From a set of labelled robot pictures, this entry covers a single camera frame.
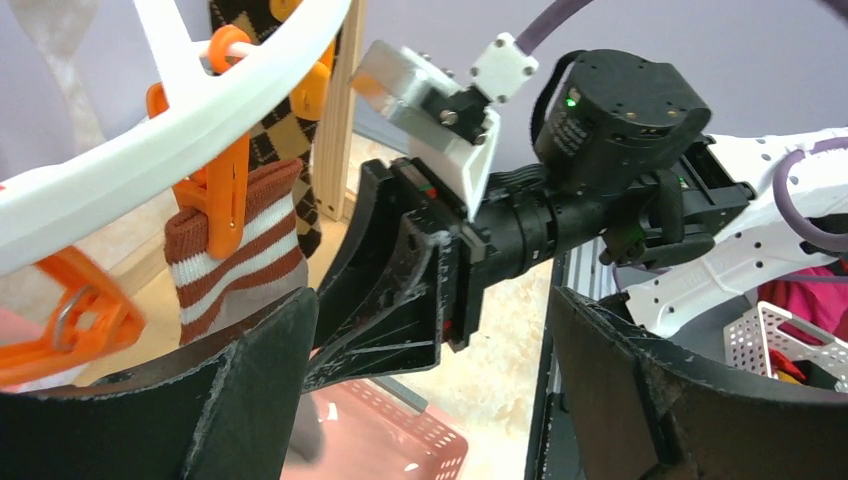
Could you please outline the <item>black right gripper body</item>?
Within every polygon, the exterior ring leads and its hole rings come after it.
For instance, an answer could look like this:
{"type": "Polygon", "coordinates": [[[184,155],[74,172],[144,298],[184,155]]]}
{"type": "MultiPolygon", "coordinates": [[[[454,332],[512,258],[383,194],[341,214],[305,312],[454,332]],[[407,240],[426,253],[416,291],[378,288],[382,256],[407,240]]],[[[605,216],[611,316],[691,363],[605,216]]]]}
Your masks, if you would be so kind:
{"type": "Polygon", "coordinates": [[[390,170],[407,188],[413,206],[428,207],[456,238],[459,252],[446,269],[455,292],[443,335],[455,351],[466,348],[478,331],[488,287],[585,244],[605,226],[601,202],[560,189],[540,164],[491,174],[472,220],[422,160],[400,157],[390,170]]]}

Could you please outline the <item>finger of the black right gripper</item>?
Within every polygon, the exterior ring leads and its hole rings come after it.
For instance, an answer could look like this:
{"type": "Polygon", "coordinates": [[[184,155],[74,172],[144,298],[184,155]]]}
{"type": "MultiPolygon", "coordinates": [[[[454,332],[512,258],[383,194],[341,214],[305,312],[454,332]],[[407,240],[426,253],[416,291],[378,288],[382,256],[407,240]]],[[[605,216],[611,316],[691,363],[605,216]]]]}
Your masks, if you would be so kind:
{"type": "Polygon", "coordinates": [[[414,184],[398,158],[365,162],[340,249],[318,289],[314,345],[325,352],[401,352],[414,346],[414,184]]]}
{"type": "Polygon", "coordinates": [[[304,390],[437,366],[445,318],[440,282],[451,252],[447,231],[402,225],[372,286],[350,271],[329,278],[318,292],[327,338],[308,362],[304,390]]]}

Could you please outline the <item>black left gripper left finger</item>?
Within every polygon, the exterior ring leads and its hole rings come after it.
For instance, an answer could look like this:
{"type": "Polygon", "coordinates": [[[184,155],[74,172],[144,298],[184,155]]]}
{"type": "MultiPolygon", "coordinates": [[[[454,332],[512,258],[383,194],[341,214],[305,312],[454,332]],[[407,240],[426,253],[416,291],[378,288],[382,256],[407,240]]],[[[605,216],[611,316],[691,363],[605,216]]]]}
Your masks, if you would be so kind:
{"type": "Polygon", "coordinates": [[[5,479],[276,479],[313,345],[316,293],[86,387],[1,397],[5,479]]]}

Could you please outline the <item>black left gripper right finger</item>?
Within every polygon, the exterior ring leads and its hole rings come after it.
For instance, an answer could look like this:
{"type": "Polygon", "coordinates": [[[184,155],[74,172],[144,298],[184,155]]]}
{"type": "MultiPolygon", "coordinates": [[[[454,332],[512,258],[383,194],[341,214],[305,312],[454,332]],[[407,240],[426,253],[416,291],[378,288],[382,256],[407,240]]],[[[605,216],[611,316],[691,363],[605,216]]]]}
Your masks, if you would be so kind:
{"type": "Polygon", "coordinates": [[[730,368],[565,287],[549,325],[590,479],[843,479],[847,398],[730,368]]]}

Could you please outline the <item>pink plastic basket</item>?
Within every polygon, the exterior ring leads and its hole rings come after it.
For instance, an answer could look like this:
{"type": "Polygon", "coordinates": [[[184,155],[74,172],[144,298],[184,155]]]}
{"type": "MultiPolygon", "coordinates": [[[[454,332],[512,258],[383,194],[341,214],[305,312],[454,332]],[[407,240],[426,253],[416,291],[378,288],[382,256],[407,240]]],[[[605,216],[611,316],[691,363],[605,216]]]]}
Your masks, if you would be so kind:
{"type": "Polygon", "coordinates": [[[450,416],[389,378],[351,380],[313,394],[322,461],[287,465],[283,479],[458,479],[469,451],[450,416]]]}

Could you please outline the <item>grey sock striped cuff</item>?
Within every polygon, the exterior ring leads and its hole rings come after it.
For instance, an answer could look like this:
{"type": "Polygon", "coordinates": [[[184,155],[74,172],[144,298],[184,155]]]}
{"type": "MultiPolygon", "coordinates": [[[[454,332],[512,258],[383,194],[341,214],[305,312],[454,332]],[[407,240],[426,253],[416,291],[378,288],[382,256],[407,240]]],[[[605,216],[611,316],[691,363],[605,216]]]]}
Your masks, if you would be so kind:
{"type": "MultiPolygon", "coordinates": [[[[224,259],[210,254],[206,236],[211,223],[199,210],[187,208],[165,227],[165,258],[180,305],[180,343],[187,345],[257,315],[263,319],[281,300],[305,287],[308,267],[299,246],[292,190],[299,179],[298,159],[278,161],[249,173],[245,225],[236,250],[224,259]]],[[[286,322],[279,339],[266,341],[259,363],[258,394],[250,395],[253,412],[264,409],[259,424],[272,432],[259,436],[244,420],[244,454],[224,451],[219,459],[236,468],[238,479],[276,479],[294,421],[306,364],[306,347],[314,325],[302,315],[286,322]]]]}

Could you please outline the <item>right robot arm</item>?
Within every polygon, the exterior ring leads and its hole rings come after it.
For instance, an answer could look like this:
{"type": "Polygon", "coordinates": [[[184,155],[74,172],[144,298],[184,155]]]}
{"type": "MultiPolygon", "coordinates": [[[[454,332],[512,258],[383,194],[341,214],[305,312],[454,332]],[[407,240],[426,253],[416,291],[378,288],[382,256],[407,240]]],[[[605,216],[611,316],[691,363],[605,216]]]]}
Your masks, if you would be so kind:
{"type": "Polygon", "coordinates": [[[435,367],[443,345],[468,346],[487,288],[595,239],[604,265],[660,269],[707,253],[756,197],[719,162],[710,116],[671,64],[577,50],[534,106],[536,162],[472,167],[471,199],[423,147],[365,163],[319,289],[304,390],[435,367]]]}

